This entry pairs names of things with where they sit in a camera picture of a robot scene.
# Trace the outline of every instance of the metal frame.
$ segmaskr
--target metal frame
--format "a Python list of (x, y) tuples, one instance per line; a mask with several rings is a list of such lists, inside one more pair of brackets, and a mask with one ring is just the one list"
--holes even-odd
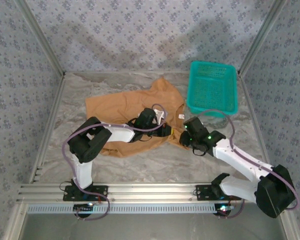
[[(250, 114), (252, 115), (252, 122), (257, 134), (257, 138), (261, 145), (263, 160), (269, 163), (269, 156), (265, 144), (262, 139), (261, 131), (257, 122), (256, 115), (253, 111), (253, 106), (249, 98), (249, 94), (244, 81), (239, 77), (240, 84), (242, 84), (245, 98), (248, 102)], [(63, 201), (63, 192), (60, 190), (60, 183), (40, 183), (35, 181), (39, 179), (41, 165), (46, 154), (48, 142), (55, 125), (55, 117), (59, 108), (62, 92), (65, 86), (65, 81), (62, 80), (59, 86), (58, 93), (55, 97), (52, 111), (50, 113), (49, 122), (46, 125), (44, 137), (40, 145), (39, 154), (36, 159), (36, 165), (30, 178), (31, 184), (23, 184), (20, 187), (17, 196), (16, 206), (13, 209), (12, 217), (10, 218), (5, 233), (7, 240), (18, 239), (22, 231), (22, 225), (25, 220), (25, 215), (29, 206), (34, 204), (50, 204), (68, 206), (69, 202)], [(201, 201), (197, 201), (197, 197), (193, 194), (196, 185), (209, 183), (95, 183), (96, 185), (107, 185), (108, 198), (112, 205), (137, 205), (137, 204), (181, 204), (183, 206), (198, 205), (202, 206)], [(83, 204), (87, 202), (76, 202), (76, 204)], [(206, 204), (224, 203), (224, 201), (205, 201)], [(280, 220), (284, 228), (288, 240), (300, 240), (300, 229), (296, 222), (293, 212), (284, 211), (280, 215)]]
[(38, 41), (39, 45), (41, 46), (46, 58), (50, 62), (53, 69), (58, 73), (59, 76), (64, 74), (62, 67), (58, 61), (55, 52), (51, 48), (47, 38), (44, 35), (40, 25), (38, 24), (34, 14), (32, 13), (28, 3), (26, 0), (14, 0), (15, 4), (18, 6), (21, 14), (23, 15), (24, 19), (28, 23), (29, 27), (31, 28), (36, 40)]
[(281, 13), (282, 9), (284, 8), (285, 4), (288, 0), (274, 0), (273, 4), (263, 21), (262, 26), (260, 27), (257, 35), (255, 36), (253, 43), (245, 55), (245, 58), (239, 68), (239, 75), (243, 77), (250, 65), (252, 64), (253, 60), (255, 59), (256, 55), (258, 54), (259, 49), (261, 48), (262, 44), (264, 43), (266, 37), (268, 36), (269, 32), (271, 31), (273, 25), (275, 24), (279, 14)]
[[(96, 204), (89, 209), (82, 209), (81, 214), (103, 214), (107, 204)], [(29, 204), (27, 214), (75, 214), (74, 204)], [(214, 203), (113, 203), (109, 214), (215, 214)]]

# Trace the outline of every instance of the black bracket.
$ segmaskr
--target black bracket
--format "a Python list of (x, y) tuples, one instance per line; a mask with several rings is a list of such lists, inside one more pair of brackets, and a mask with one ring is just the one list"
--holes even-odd
[(89, 204), (75, 204), (72, 208), (74, 215), (76, 217), (85, 219), (91, 215), (91, 213), (80, 213), (80, 212), (92, 212), (94, 210), (94, 206), (90, 206)]
[[(220, 209), (222, 206), (224, 206), (223, 203), (215, 203), (214, 204), (214, 208), (217, 210), (217, 209)], [(221, 216), (221, 217), (228, 217), (231, 213), (231, 210), (227, 210), (227, 211), (217, 211), (216, 213), (214, 213), (214, 215), (216, 216)]]
[[(90, 185), (85, 188), (87, 192), (98, 193), (104, 196), (108, 196), (108, 186), (106, 185)], [(66, 186), (63, 193), (63, 201), (65, 202), (105, 202), (103, 197), (98, 197), (96, 195), (89, 195), (80, 191), (76, 185)]]
[(237, 196), (228, 196), (222, 194), (217, 196), (213, 191), (213, 186), (211, 184), (205, 185), (196, 185), (193, 194), (196, 195), (198, 201), (232, 201), (232, 200), (241, 200)]

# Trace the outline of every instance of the white cable tray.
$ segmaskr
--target white cable tray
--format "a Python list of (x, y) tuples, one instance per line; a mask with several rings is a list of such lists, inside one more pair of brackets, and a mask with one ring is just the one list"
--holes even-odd
[[(73, 204), (29, 204), (28, 214), (73, 214)], [(107, 204), (93, 206), (93, 210), (81, 214), (102, 214), (107, 210)], [(214, 203), (166, 203), (140, 204), (116, 203), (111, 204), (109, 214), (210, 214), (216, 213)]]

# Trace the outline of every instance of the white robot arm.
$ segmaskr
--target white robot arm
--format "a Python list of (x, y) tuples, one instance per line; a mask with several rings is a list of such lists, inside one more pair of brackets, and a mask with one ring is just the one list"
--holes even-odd
[[(111, 136), (107, 140), (107, 143), (108, 142), (129, 143), (135, 135), (135, 132), (128, 128), (113, 127), (113, 126), (105, 126), (104, 128), (111, 132)], [(93, 136), (91, 136), (89, 133), (87, 133), (86, 135), (90, 140), (93, 139)], [(93, 181), (92, 181), (92, 163), (93, 163), (93, 161), (91, 160), (89, 162), (80, 163), (78, 157), (74, 153), (72, 154), (72, 161), (73, 161), (73, 166), (75, 168), (76, 178), (79, 183), (79, 186), (82, 189), (87, 188), (88, 186), (90, 186), (93, 183)]]
[[(96, 123), (100, 123), (97, 118), (90, 118), (77, 131)], [(286, 168), (281, 165), (273, 167), (236, 146), (232, 148), (229, 139), (218, 131), (208, 132), (197, 117), (185, 121), (184, 126), (186, 131), (181, 134), (179, 140), (182, 145), (193, 150), (200, 150), (204, 154), (208, 153), (226, 162), (248, 179), (238, 179), (222, 173), (211, 182), (211, 191), (215, 200), (222, 200), (225, 196), (236, 196), (256, 203), (265, 214), (272, 218), (276, 218), (293, 202), (295, 199), (293, 192), (282, 181), (264, 170), (272, 170), (293, 187)], [(107, 142), (131, 143), (136, 134), (137, 132), (128, 128), (101, 126), (87, 130), (69, 140), (79, 187), (86, 189), (92, 185), (92, 161)], [(233, 149), (255, 164), (244, 160)]]
[(197, 117), (185, 121), (184, 126), (186, 131), (181, 134), (179, 140), (182, 145), (226, 162), (248, 179), (238, 179), (227, 173), (220, 174), (211, 182), (215, 199), (222, 200), (224, 196), (236, 196), (256, 203), (272, 218), (276, 218), (295, 200), (295, 194), (289, 187), (270, 173), (279, 175), (294, 188), (285, 167), (282, 165), (274, 167), (252, 157), (237, 146), (231, 146), (226, 136), (218, 131), (208, 132)]

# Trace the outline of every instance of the cable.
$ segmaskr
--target cable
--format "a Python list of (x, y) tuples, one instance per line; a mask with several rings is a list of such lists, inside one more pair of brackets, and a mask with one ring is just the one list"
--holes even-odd
[(151, 132), (151, 131), (154, 131), (154, 130), (157, 130), (158, 128), (160, 128), (165, 122), (166, 122), (166, 118), (167, 118), (167, 112), (166, 110), (164, 109), (164, 107), (159, 104), (159, 103), (155, 103), (152, 105), (152, 109), (154, 108), (154, 106), (159, 106), (162, 111), (163, 111), (163, 120), (162, 122), (160, 123), (160, 125), (156, 126), (156, 127), (153, 127), (151, 129), (139, 129), (139, 128), (135, 128), (135, 127), (132, 127), (132, 126), (127, 126), (127, 125), (120, 125), (120, 124), (108, 124), (108, 123), (98, 123), (98, 124), (94, 124), (94, 125), (90, 125), (90, 126), (87, 126), (79, 131), (76, 131), (74, 134), (72, 134), (71, 136), (69, 136), (62, 144), (62, 148), (61, 148), (61, 151), (62, 151), (62, 155), (64, 157), (64, 159), (66, 160), (66, 162), (69, 164), (71, 170), (72, 170), (72, 174), (73, 174), (73, 181), (75, 183), (75, 185), (78, 187), (78, 189), (85, 193), (85, 194), (89, 194), (89, 195), (95, 195), (95, 196), (98, 196), (98, 197), (101, 197), (103, 199), (105, 199), (107, 201), (107, 204), (108, 204), (108, 207), (105, 211), (104, 214), (102, 214), (101, 216), (98, 216), (98, 217), (94, 217), (94, 218), (81, 218), (79, 217), (78, 215), (78, 212), (76, 214), (76, 216), (78, 217), (78, 219), (80, 220), (83, 220), (83, 221), (94, 221), (94, 220), (98, 220), (98, 219), (102, 219), (104, 218), (105, 216), (108, 215), (109, 213), (109, 210), (110, 210), (110, 201), (109, 199), (103, 195), (103, 194), (100, 194), (100, 193), (97, 193), (97, 192), (91, 192), (91, 191), (86, 191), (84, 190), (83, 188), (80, 187), (79, 185), (79, 182), (78, 182), (78, 179), (77, 179), (77, 174), (76, 174), (76, 169), (74, 167), (74, 165), (72, 164), (71, 162), (71, 159), (69, 157), (67, 157), (66, 155), (66, 145), (67, 143), (72, 139), (74, 138), (75, 136), (89, 130), (89, 129), (92, 129), (92, 128), (96, 128), (96, 127), (100, 127), (100, 126), (103, 126), (103, 127), (116, 127), (116, 128), (126, 128), (126, 129), (130, 129), (130, 130), (136, 130), (136, 131), (140, 131), (140, 132)]
[(63, 191), (63, 192), (66, 191), (66, 189), (62, 189), (62, 188), (61, 188), (61, 185), (64, 184), (64, 183), (71, 183), (71, 182), (70, 182), (70, 181), (63, 181), (63, 182), (61, 182), (61, 183), (59, 184), (59, 189), (60, 189), (61, 191)]
[(150, 138), (149, 139), (147, 139), (147, 140), (139, 140), (140, 142), (148, 142), (148, 141), (150, 141), (152, 139), (152, 136), (150, 136)]
[(217, 112), (217, 113), (220, 113), (222, 114), (223, 116), (225, 116), (229, 123), (231, 124), (231, 127), (232, 127), (232, 134), (230, 136), (230, 139), (229, 139), (229, 142), (230, 142), (230, 146), (231, 146), (231, 149), (239, 156), (241, 157), (243, 160), (247, 161), (248, 163), (258, 167), (258, 168), (261, 168), (262, 170), (265, 170), (266, 172), (272, 174), (273, 176), (275, 176), (277, 179), (279, 179), (280, 181), (282, 181), (290, 190), (291, 192), (293, 192), (294, 194), (294, 197), (296, 199), (296, 204), (295, 206), (293, 207), (290, 207), (290, 208), (286, 208), (286, 210), (295, 210), (297, 208), (299, 208), (299, 205), (300, 205), (300, 199), (299, 199), (299, 196), (296, 192), (296, 190), (294, 189), (294, 187), (289, 183), (287, 182), (287, 180), (285, 180), (282, 176), (280, 176), (279, 174), (277, 174), (276, 172), (272, 171), (271, 169), (268, 169), (264, 166), (261, 166), (257, 163), (255, 163), (254, 161), (252, 161), (251, 159), (247, 158), (246, 156), (242, 155), (239, 151), (237, 151), (235, 148), (234, 148), (234, 143), (233, 143), (233, 138), (235, 136), (235, 133), (236, 133), (236, 129), (235, 129), (235, 125), (234, 123), (232, 122), (232, 120), (230, 119), (230, 117), (225, 114), (224, 112), (220, 111), (220, 110), (217, 110), (217, 109), (209, 109), (209, 110), (205, 110), (203, 112), (200, 113), (201, 114), (205, 114), (205, 113), (209, 113), (209, 112)]
[(206, 152), (203, 152), (202, 154), (195, 154), (195, 150), (199, 150), (199, 149), (194, 149), (194, 148), (192, 148), (192, 153), (193, 153), (195, 156), (202, 157), (202, 156), (206, 155)]

